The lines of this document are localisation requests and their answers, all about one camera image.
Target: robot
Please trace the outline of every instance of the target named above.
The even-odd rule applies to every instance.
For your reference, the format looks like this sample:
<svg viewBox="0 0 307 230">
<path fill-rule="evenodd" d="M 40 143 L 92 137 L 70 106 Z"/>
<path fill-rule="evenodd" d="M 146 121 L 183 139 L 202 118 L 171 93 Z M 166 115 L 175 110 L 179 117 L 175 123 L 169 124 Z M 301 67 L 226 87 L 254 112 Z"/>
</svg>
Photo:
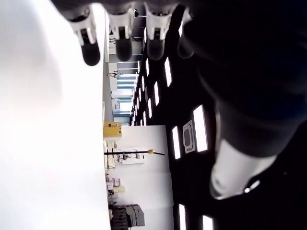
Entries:
<svg viewBox="0 0 307 230">
<path fill-rule="evenodd" d="M 94 66 L 100 60 L 96 39 L 95 21 L 91 9 L 94 0 L 52 0 L 58 11 L 70 22 L 79 39 L 83 58 L 87 65 Z M 130 59 L 132 54 L 131 32 L 136 15 L 134 1 L 96 0 L 106 9 L 111 30 L 116 40 L 117 56 L 122 61 Z M 183 26 L 193 21 L 202 1 L 197 0 L 148 0 L 146 8 L 147 51 L 151 60 L 163 56 L 165 37 L 169 29 L 172 13 L 177 5 L 186 7 Z M 189 58 L 196 49 L 190 45 L 185 33 L 178 45 L 182 58 Z M 212 169 L 210 192 L 215 199 L 226 199 L 243 194 L 259 185 L 252 178 L 269 168 L 279 153 L 283 151 L 295 133 L 298 123 L 283 126 L 283 123 L 269 124 L 259 117 L 247 113 L 240 104 L 222 100 L 223 92 L 214 87 L 214 82 L 204 82 L 207 90 L 217 104 L 217 158 Z"/>
</svg>

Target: white wall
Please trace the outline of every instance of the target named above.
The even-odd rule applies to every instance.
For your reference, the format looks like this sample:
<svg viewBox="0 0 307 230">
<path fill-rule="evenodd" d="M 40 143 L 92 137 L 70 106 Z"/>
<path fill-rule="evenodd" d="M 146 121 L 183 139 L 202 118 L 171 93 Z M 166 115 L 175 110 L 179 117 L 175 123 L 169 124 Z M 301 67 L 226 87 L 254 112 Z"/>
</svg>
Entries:
<svg viewBox="0 0 307 230">
<path fill-rule="evenodd" d="M 130 118 L 129 117 L 114 117 L 113 121 L 122 122 L 122 123 L 130 123 Z"/>
<path fill-rule="evenodd" d="M 116 90 L 111 93 L 112 98 L 132 97 L 132 90 Z"/>
<path fill-rule="evenodd" d="M 94 12 L 103 53 L 104 10 Z M 110 229 L 103 60 L 85 65 L 50 1 L 2 2 L 0 20 L 0 228 Z"/>
<path fill-rule="evenodd" d="M 126 192 L 119 194 L 119 204 L 139 204 L 145 214 L 142 230 L 171 230 L 173 226 L 173 194 L 169 172 L 166 132 L 164 126 L 129 126 L 122 128 L 118 149 L 154 149 L 166 156 L 145 156 L 144 164 L 122 165 L 109 170 L 121 179 Z"/>
</svg>

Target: box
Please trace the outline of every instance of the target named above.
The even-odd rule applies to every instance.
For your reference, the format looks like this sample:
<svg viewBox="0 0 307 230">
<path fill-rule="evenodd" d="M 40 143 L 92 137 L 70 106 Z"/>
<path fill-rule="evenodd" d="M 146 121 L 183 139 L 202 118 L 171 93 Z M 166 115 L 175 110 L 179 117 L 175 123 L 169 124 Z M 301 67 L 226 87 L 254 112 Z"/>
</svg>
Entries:
<svg viewBox="0 0 307 230">
<path fill-rule="evenodd" d="M 121 127 L 106 127 L 104 128 L 105 138 L 121 138 Z"/>
<path fill-rule="evenodd" d="M 121 127 L 121 122 L 105 122 L 105 127 Z"/>
</svg>

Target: ceiling light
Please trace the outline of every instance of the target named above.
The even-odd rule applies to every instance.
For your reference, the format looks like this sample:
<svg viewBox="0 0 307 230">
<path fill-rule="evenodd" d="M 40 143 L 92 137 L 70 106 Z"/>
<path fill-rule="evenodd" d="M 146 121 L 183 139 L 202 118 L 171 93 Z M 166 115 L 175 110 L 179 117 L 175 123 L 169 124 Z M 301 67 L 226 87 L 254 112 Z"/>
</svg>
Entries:
<svg viewBox="0 0 307 230">
<path fill-rule="evenodd" d="M 213 230 L 213 219 L 207 216 L 202 216 L 202 225 L 204 230 Z"/>
<path fill-rule="evenodd" d="M 155 105 L 159 104 L 159 91 L 158 91 L 158 82 L 154 84 L 154 98 L 155 98 Z"/>
<path fill-rule="evenodd" d="M 179 222 L 180 230 L 186 230 L 186 209 L 183 205 L 179 205 Z"/>
<path fill-rule="evenodd" d="M 173 143 L 174 143 L 175 159 L 179 159 L 180 158 L 180 147 L 179 147 L 179 135 L 178 135 L 177 126 L 173 128 Z"/>
<path fill-rule="evenodd" d="M 195 123 L 197 151 L 198 152 L 205 151 L 208 149 L 208 143 L 207 143 L 205 116 L 203 113 L 202 105 L 200 105 L 197 109 L 193 111 L 193 115 Z"/>
<path fill-rule="evenodd" d="M 145 90 L 144 77 L 142 77 L 142 89 Z"/>
<path fill-rule="evenodd" d="M 146 123 L 146 112 L 145 112 L 145 111 L 144 111 L 144 113 L 143 113 L 143 120 L 144 120 L 144 126 L 146 126 L 147 123 Z"/>
<path fill-rule="evenodd" d="M 167 86 L 169 87 L 169 85 L 172 83 L 172 74 L 168 58 L 165 60 L 164 66 L 165 66 L 166 82 Z"/>
<path fill-rule="evenodd" d="M 140 102 L 142 101 L 141 88 L 139 88 Z"/>
<path fill-rule="evenodd" d="M 147 76 L 149 76 L 149 63 L 148 63 L 148 59 L 146 60 L 146 73 L 147 73 Z"/>
<path fill-rule="evenodd" d="M 149 118 L 152 118 L 152 101 L 150 98 L 148 99 L 148 112 L 149 112 Z"/>
<path fill-rule="evenodd" d="M 146 43 L 146 40 L 147 40 L 147 31 L 146 31 L 146 27 L 145 27 L 145 29 L 144 29 L 144 41 L 145 41 L 145 43 Z"/>
<path fill-rule="evenodd" d="M 246 188 L 244 192 L 249 193 L 251 190 L 258 187 L 259 184 L 260 184 L 260 180 L 255 181 L 249 188 Z"/>
<path fill-rule="evenodd" d="M 179 35 L 182 35 L 182 27 L 183 27 L 183 22 L 181 23 L 180 27 L 179 27 Z"/>
</svg>

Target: window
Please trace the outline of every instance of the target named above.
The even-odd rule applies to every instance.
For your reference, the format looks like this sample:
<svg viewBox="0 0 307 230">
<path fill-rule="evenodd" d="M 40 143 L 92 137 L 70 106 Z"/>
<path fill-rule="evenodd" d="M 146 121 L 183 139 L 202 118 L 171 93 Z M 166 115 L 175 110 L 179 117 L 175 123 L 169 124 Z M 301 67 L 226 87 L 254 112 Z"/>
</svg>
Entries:
<svg viewBox="0 0 307 230">
<path fill-rule="evenodd" d="M 123 112 L 131 111 L 131 107 L 133 106 L 132 102 L 120 102 L 119 103 L 119 110 Z"/>
<path fill-rule="evenodd" d="M 150 98 L 148 99 L 148 112 L 149 112 L 149 118 L 152 118 L 152 101 Z"/>
<path fill-rule="evenodd" d="M 180 147 L 179 147 L 179 135 L 178 135 L 177 126 L 173 128 L 173 143 L 174 143 L 175 159 L 179 159 L 180 158 Z"/>
<path fill-rule="evenodd" d="M 183 205 L 179 205 L 179 222 L 180 230 L 186 230 L 186 209 Z"/>
<path fill-rule="evenodd" d="M 164 66 L 165 66 L 166 82 L 167 86 L 169 87 L 169 85 L 172 83 L 172 74 L 168 58 L 165 60 Z"/>
<path fill-rule="evenodd" d="M 143 120 L 144 120 L 144 126 L 146 126 L 147 122 L 146 122 L 146 112 L 145 111 L 143 113 Z"/>
<path fill-rule="evenodd" d="M 159 104 L 159 91 L 158 91 L 158 82 L 154 84 L 154 98 L 155 98 L 155 105 Z"/>
<path fill-rule="evenodd" d="M 203 112 L 203 106 L 200 105 L 193 111 L 195 133 L 196 133 L 196 146 L 197 151 L 205 151 L 208 149 L 207 133 L 206 133 L 206 122 Z"/>
</svg>

